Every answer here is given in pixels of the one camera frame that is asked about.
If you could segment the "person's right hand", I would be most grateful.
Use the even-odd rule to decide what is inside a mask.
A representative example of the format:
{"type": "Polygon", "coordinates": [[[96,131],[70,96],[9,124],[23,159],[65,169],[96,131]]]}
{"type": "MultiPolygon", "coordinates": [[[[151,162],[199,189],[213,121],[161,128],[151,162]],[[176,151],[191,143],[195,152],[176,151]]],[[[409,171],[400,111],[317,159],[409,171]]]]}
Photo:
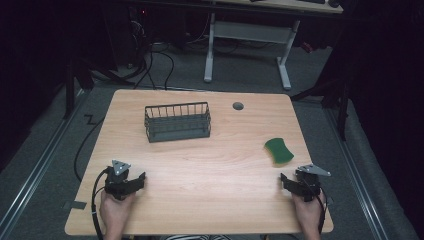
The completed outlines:
{"type": "Polygon", "coordinates": [[[305,202],[302,197],[293,194],[292,200],[296,209],[296,216],[301,227],[305,240],[321,240],[321,234],[318,230],[321,222],[322,206],[325,200],[323,193],[319,194],[319,198],[315,198],[310,202],[305,202]]]}

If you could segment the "black metal stand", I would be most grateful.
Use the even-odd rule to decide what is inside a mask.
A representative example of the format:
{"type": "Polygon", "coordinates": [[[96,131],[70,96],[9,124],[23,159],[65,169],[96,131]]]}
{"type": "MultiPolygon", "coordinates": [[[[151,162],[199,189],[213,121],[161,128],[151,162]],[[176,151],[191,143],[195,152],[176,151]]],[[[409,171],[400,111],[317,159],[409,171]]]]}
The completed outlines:
{"type": "Polygon", "coordinates": [[[67,64],[65,119],[71,116],[75,107],[75,82],[78,82],[83,90],[92,90],[94,87],[89,62],[84,58],[71,58],[67,64]]]}
{"type": "Polygon", "coordinates": [[[338,108],[336,129],[339,137],[345,141],[349,79],[345,76],[343,57],[336,49],[329,55],[314,86],[291,96],[291,100],[299,101],[309,96],[322,96],[321,106],[323,108],[338,108]]]}

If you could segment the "person's left hand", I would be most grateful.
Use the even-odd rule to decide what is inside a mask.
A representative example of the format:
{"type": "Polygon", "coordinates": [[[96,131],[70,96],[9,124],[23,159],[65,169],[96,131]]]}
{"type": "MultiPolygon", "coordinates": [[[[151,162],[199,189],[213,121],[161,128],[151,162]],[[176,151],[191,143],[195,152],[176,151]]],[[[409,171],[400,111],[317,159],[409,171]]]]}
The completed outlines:
{"type": "Polygon", "coordinates": [[[121,240],[134,199],[135,194],[117,200],[105,191],[101,193],[100,215],[106,227],[104,240],[121,240]]]}

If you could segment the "person's striped clothing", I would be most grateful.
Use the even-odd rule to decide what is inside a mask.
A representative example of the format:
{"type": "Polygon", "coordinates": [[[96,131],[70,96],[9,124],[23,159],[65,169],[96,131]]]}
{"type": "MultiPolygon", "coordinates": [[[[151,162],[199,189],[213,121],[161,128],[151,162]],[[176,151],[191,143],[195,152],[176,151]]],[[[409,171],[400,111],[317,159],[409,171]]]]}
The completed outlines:
{"type": "Polygon", "coordinates": [[[159,240],[233,240],[227,235],[169,235],[159,240]]]}

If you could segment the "white-legged wooden desk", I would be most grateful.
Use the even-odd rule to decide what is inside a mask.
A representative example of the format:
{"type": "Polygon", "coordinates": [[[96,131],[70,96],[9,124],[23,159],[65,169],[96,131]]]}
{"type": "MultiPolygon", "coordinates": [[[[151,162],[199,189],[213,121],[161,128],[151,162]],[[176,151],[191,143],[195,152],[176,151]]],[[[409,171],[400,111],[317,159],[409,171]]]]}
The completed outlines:
{"type": "MultiPolygon", "coordinates": [[[[218,6],[245,6],[253,10],[285,10],[289,13],[317,13],[330,16],[341,15],[341,6],[333,8],[328,0],[211,0],[213,7],[218,6]]],[[[213,79],[214,42],[216,38],[246,40],[263,43],[282,44],[282,54],[276,58],[282,86],[285,90],[291,89],[286,61],[298,32],[300,18],[296,17],[289,26],[264,25],[242,23],[237,20],[216,20],[215,14],[209,18],[208,52],[205,62],[204,81],[209,83],[213,79]]]]}

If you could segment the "green sponge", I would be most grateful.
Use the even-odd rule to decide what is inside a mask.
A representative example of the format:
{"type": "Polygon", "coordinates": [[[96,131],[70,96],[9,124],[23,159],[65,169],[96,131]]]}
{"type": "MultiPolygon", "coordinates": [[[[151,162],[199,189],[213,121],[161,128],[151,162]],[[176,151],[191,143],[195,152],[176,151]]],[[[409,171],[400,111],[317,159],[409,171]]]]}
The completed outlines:
{"type": "Polygon", "coordinates": [[[275,164],[285,164],[294,158],[294,154],[287,148],[283,138],[272,138],[264,147],[271,154],[275,164]]]}

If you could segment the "black computer tower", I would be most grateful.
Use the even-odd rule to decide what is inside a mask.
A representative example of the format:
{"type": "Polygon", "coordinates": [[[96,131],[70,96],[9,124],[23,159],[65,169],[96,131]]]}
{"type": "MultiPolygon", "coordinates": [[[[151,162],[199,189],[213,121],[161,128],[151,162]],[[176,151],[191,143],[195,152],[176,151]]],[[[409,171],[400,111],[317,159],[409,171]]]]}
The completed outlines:
{"type": "Polygon", "coordinates": [[[135,44],[135,65],[141,67],[150,45],[148,12],[142,7],[129,7],[128,12],[131,36],[135,44]]]}

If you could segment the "grey tape strip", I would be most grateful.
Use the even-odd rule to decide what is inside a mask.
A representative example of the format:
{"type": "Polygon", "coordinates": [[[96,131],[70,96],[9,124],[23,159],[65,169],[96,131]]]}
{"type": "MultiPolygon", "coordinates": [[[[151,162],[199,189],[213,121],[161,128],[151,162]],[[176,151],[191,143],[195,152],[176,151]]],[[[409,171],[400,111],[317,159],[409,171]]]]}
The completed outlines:
{"type": "Polygon", "coordinates": [[[80,210],[84,210],[86,207],[87,203],[86,202],[81,202],[81,201],[66,201],[63,204],[63,209],[64,210],[70,210],[70,209],[80,209],[80,210]]]}

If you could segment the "metal floor rail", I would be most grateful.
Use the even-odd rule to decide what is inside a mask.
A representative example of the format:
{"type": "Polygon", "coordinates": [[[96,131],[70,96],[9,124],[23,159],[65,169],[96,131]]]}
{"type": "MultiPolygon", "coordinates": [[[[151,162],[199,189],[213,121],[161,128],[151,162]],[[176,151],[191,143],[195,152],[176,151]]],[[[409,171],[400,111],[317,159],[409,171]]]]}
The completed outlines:
{"type": "Polygon", "coordinates": [[[344,162],[347,166],[347,172],[351,185],[355,191],[362,212],[366,218],[369,228],[374,236],[374,240],[389,240],[387,232],[381,222],[380,216],[377,213],[374,201],[372,200],[366,186],[363,181],[359,170],[355,164],[353,155],[349,149],[349,146],[345,140],[343,140],[338,132],[337,120],[332,110],[323,110],[327,121],[330,124],[332,132],[334,133],[338,145],[341,149],[344,162]]]}
{"type": "Polygon", "coordinates": [[[31,127],[30,134],[0,173],[0,238],[7,238],[43,178],[75,112],[90,92],[78,90],[75,106],[65,114],[64,92],[31,127]]]}

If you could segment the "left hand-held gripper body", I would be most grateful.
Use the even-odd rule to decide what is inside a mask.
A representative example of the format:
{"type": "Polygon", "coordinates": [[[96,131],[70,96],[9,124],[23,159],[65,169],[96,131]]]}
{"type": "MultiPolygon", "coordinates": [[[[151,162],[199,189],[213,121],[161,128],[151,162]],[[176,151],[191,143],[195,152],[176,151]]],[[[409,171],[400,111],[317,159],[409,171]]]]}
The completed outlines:
{"type": "Polygon", "coordinates": [[[115,199],[122,201],[133,192],[128,180],[130,164],[113,159],[112,166],[107,168],[105,191],[115,199]]]}

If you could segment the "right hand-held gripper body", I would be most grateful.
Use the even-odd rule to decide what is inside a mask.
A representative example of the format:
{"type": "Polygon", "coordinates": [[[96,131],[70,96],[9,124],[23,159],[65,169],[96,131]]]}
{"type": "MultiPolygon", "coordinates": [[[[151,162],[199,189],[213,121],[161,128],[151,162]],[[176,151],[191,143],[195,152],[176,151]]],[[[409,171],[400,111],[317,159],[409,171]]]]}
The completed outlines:
{"type": "Polygon", "coordinates": [[[307,164],[299,166],[295,170],[295,176],[301,187],[299,196],[302,196],[305,202],[310,202],[321,192],[319,177],[330,177],[331,173],[315,164],[307,164]]]}

